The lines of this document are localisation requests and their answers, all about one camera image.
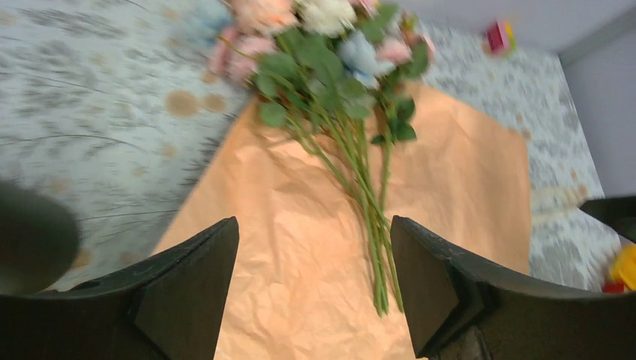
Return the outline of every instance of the colorful small block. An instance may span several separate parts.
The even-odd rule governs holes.
[[[497,21],[486,31],[490,54],[507,56],[515,49],[515,37],[509,22]]]

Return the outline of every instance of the floral tablecloth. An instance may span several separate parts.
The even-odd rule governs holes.
[[[175,41],[191,6],[0,0],[0,177],[64,203],[82,228],[56,289],[146,257],[247,100]],[[620,243],[572,207],[602,189],[558,58],[493,59],[478,36],[423,31],[438,50],[424,81],[528,142],[532,275],[598,289]]]

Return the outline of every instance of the crumpled paper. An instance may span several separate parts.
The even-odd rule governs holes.
[[[412,218],[527,273],[530,180],[522,137],[437,90],[411,91],[418,140],[394,150],[387,216]],[[238,218],[241,240],[215,359],[414,359],[395,302],[388,316],[376,313],[368,243],[352,204],[320,160],[261,125],[256,108],[251,103],[237,119],[155,249]],[[380,159],[374,147],[378,178]]]

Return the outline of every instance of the blue flower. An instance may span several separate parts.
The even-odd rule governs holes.
[[[337,55],[351,76],[368,88],[380,84],[376,77],[392,72],[395,64],[390,61],[377,61],[375,47],[367,41],[360,31],[352,33],[337,48]]]
[[[230,10],[220,1],[199,1],[179,26],[180,37],[201,53],[208,52],[221,31],[234,23]]]

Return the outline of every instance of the flower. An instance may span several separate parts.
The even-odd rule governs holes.
[[[378,61],[389,61],[400,65],[411,59],[411,48],[401,39],[387,37],[377,50],[376,59]]]
[[[219,32],[231,25],[230,10],[219,1],[201,1],[179,25],[182,40],[200,53],[207,53],[217,42]]]
[[[231,51],[230,46],[227,43],[233,43],[239,35],[239,28],[234,25],[227,26],[223,29],[220,33],[223,40],[219,40],[217,42],[210,56],[208,56],[208,68],[211,72],[215,74],[223,72],[227,56],[229,55],[229,51]]]
[[[300,4],[302,25],[308,32],[335,37],[352,29],[356,11],[348,0],[303,0]]]
[[[236,21],[246,34],[274,35],[298,23],[293,0],[234,0]]]
[[[378,0],[349,0],[351,5],[361,5],[367,14],[375,14],[377,12]]]
[[[360,31],[352,33],[340,43],[337,55],[352,76],[368,88],[376,88],[379,85],[376,77],[395,69],[393,62],[377,58],[374,46]]]
[[[276,43],[271,37],[254,35],[239,38],[236,49],[240,52],[232,51],[226,66],[227,76],[236,83],[245,83],[256,73],[258,62],[255,58],[258,55],[277,50]]]

